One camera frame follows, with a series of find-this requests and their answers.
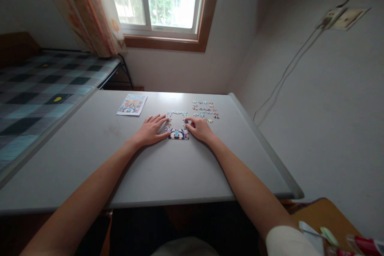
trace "gray table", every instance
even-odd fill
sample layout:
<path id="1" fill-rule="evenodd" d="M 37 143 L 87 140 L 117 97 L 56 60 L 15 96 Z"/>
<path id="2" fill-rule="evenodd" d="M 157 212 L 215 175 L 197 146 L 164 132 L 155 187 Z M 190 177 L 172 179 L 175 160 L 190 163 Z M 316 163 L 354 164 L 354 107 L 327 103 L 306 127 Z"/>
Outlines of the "gray table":
<path id="1" fill-rule="evenodd" d="M 213 132 L 279 198 L 301 198 L 302 190 L 233 94 L 134 92 L 147 95 L 139 117 L 117 116 L 129 92 L 96 91 L 0 190 L 0 213 L 57 208 L 134 135 L 145 118 L 167 110 L 188 111 L 192 101 L 211 101 L 220 114 Z M 196 140 L 164 140 L 131 160 L 108 207 L 186 204 L 234 199 L 207 146 Z"/>

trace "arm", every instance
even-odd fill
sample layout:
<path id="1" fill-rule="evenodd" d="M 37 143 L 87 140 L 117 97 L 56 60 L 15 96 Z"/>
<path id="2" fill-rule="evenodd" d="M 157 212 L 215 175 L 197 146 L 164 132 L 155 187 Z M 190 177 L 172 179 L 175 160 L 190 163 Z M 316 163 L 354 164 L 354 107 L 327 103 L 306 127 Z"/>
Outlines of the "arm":
<path id="1" fill-rule="evenodd" d="M 28 243 L 21 255 L 73 255 L 111 195 L 125 166 L 145 145 L 167 138 L 157 131 L 168 118 L 150 116 L 136 134 L 102 164 L 56 210 Z"/>
<path id="2" fill-rule="evenodd" d="M 197 117 L 187 117 L 188 130 L 206 142 L 215 153 L 236 199 L 265 241 L 276 226 L 298 227 L 272 192 L 233 152 L 213 134 L 208 124 Z"/>

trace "wall socket plate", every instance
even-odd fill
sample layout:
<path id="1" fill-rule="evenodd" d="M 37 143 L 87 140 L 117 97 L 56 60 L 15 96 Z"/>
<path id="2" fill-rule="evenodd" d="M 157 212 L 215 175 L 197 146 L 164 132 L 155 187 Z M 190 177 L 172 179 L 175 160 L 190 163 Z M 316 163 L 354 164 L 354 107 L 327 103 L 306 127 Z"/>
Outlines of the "wall socket plate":
<path id="1" fill-rule="evenodd" d="M 347 31 L 353 26 L 369 9 L 347 9 L 332 25 L 332 29 Z"/>
<path id="2" fill-rule="evenodd" d="M 318 25 L 318 29 L 329 29 L 336 20 L 344 13 L 347 8 L 334 8 L 327 12 L 327 14 L 323 17 L 321 23 Z"/>

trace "wooden window frame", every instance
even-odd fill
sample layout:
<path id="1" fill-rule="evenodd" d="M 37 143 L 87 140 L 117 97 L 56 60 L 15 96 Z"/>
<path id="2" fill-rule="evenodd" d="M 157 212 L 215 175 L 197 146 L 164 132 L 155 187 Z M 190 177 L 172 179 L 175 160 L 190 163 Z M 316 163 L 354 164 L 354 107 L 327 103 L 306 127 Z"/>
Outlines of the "wooden window frame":
<path id="1" fill-rule="evenodd" d="M 197 40 L 153 36 L 124 35 L 125 45 L 132 48 L 176 50 L 204 53 L 208 43 L 217 0 L 203 0 Z"/>

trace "blue checkered mattress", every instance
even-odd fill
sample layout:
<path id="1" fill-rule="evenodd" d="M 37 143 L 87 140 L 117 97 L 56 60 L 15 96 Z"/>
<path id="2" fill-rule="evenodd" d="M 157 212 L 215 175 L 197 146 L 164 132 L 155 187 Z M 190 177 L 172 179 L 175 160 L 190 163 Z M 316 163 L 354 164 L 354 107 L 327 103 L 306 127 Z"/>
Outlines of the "blue checkered mattress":
<path id="1" fill-rule="evenodd" d="M 119 62 L 89 54 L 49 53 L 1 69 L 0 180 L 28 147 L 95 90 Z"/>

